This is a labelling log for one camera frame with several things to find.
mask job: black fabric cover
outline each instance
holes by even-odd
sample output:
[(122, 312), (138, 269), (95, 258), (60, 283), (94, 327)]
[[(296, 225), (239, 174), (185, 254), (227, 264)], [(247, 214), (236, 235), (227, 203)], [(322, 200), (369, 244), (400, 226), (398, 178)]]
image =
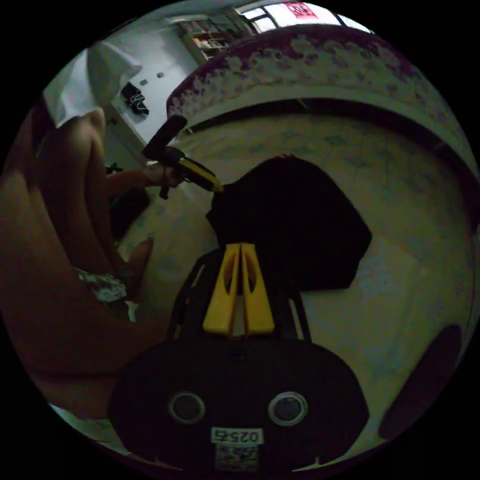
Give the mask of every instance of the black fabric cover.
[(346, 289), (372, 234), (335, 182), (293, 155), (272, 158), (213, 197), (221, 247), (253, 243), (302, 291)]

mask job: circular sensor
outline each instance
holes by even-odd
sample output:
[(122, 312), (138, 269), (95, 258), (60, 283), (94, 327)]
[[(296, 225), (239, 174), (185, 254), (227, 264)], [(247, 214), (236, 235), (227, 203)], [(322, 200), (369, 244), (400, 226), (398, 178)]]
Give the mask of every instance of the circular sensor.
[(291, 427), (301, 422), (308, 411), (303, 395), (294, 391), (278, 394), (268, 405), (270, 420), (281, 427)]
[(181, 424), (193, 425), (205, 415), (203, 400), (194, 393), (182, 391), (176, 393), (168, 404), (168, 412)]

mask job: bookshelf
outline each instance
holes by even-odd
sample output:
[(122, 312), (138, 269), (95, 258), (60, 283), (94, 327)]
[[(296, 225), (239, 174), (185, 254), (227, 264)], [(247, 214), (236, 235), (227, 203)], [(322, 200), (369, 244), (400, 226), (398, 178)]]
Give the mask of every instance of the bookshelf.
[(249, 36), (229, 13), (176, 22), (181, 41), (199, 65)]

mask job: yellow bracket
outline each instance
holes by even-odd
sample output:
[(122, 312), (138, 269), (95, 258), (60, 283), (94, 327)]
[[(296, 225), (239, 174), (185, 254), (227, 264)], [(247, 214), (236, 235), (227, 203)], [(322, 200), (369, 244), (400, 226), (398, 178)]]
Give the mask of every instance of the yellow bracket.
[(240, 269), (240, 244), (227, 245), (225, 255), (203, 321), (203, 330), (209, 334), (232, 334), (237, 304)]
[(215, 193), (221, 193), (224, 191), (223, 185), (220, 183), (220, 180), (215, 176), (209, 173), (206, 170), (203, 170), (203, 168), (200, 168), (198, 165), (195, 163), (191, 162), (187, 158), (182, 158), (180, 162), (178, 162), (179, 165), (182, 167), (191, 170), (192, 172), (196, 173), (197, 175), (200, 175), (204, 179), (207, 179), (211, 183), (211, 191)]
[(240, 265), (245, 335), (271, 334), (275, 329), (274, 319), (255, 245), (250, 243), (226, 246), (210, 305), (203, 321), (203, 330), (210, 334), (232, 335)]
[(274, 318), (255, 245), (240, 245), (245, 333), (247, 336), (271, 334), (275, 329)]

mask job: black shoe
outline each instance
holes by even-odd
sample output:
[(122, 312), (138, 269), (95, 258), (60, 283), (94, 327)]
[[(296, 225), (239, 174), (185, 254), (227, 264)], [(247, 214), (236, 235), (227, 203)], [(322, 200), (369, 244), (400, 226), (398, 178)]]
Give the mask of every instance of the black shoe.
[(145, 117), (148, 116), (150, 112), (144, 104), (145, 97), (136, 86), (128, 82), (121, 91), (121, 94), (125, 99), (126, 105), (134, 114)]

